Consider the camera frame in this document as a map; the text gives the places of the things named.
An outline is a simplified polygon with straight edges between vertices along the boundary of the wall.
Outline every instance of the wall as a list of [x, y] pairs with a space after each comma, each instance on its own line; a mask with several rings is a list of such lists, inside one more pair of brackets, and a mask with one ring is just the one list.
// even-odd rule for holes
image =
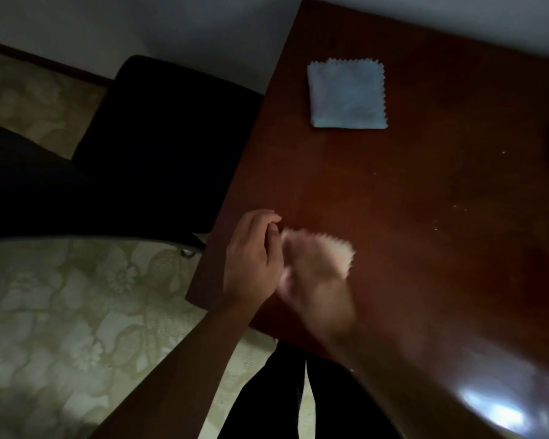
[[[549, 55], [549, 0], [329, 0]], [[132, 54], [264, 92], [300, 0], [0, 0], [0, 43], [113, 77]]]

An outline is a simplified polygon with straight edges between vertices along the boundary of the hand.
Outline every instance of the hand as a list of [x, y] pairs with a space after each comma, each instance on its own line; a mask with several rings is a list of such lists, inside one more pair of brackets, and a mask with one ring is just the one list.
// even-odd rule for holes
[[276, 226], [280, 220], [270, 209], [242, 216], [226, 251], [226, 296], [255, 305], [257, 310], [275, 292], [283, 272], [283, 249]]
[[352, 294], [319, 242], [295, 233], [283, 249], [291, 276], [278, 289], [280, 297], [323, 343], [349, 334], [356, 325]]

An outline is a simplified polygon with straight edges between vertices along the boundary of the forearm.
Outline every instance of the forearm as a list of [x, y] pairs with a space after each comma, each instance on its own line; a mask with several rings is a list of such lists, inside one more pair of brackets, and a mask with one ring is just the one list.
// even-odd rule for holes
[[92, 439], [196, 439], [253, 304], [221, 300], [96, 430]]
[[407, 439], [500, 439], [490, 425], [383, 342], [356, 328], [325, 343]]

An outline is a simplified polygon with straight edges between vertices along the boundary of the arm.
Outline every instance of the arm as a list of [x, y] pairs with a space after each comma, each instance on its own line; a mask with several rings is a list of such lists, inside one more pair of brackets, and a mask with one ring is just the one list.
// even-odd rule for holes
[[283, 270], [278, 221], [269, 210], [242, 216], [228, 246], [220, 301], [92, 439], [198, 437], [236, 344], [278, 284]]
[[314, 239], [297, 235], [283, 247], [292, 285], [281, 298], [307, 329], [374, 397], [408, 439], [500, 439], [500, 435], [457, 399], [402, 360], [388, 345], [361, 331], [345, 280]]

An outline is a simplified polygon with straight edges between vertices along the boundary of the black pants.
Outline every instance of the black pants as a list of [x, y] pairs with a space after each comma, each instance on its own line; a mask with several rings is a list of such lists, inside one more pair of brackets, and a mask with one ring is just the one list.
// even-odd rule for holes
[[317, 439], [400, 437], [348, 370], [279, 342], [264, 367], [244, 385], [218, 439], [298, 438], [306, 362]]

